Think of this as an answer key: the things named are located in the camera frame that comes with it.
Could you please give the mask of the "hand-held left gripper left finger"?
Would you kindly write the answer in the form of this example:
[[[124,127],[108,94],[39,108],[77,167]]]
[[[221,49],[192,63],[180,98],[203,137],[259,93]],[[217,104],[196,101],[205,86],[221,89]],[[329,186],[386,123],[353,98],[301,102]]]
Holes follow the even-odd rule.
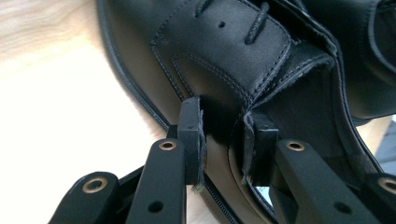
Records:
[[[186,184],[202,185],[206,144],[203,110],[199,97],[191,97],[182,103],[177,125],[177,138],[185,148]]]

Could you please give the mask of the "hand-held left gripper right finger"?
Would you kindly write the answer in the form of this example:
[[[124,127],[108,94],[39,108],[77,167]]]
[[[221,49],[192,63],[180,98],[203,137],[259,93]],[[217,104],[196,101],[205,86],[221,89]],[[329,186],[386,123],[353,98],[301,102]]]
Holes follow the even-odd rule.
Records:
[[[278,128],[264,114],[249,112],[244,116],[242,183],[268,187],[278,141]]]

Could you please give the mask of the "black leather shoe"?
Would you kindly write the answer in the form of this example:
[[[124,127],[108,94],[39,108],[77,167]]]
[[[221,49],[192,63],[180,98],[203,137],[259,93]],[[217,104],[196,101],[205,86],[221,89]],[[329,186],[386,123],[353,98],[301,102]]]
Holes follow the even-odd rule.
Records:
[[[396,175],[357,130],[396,113],[396,0],[96,3],[115,72],[166,131],[200,98],[217,222],[396,224]],[[278,128],[268,187],[242,183],[251,111]]]

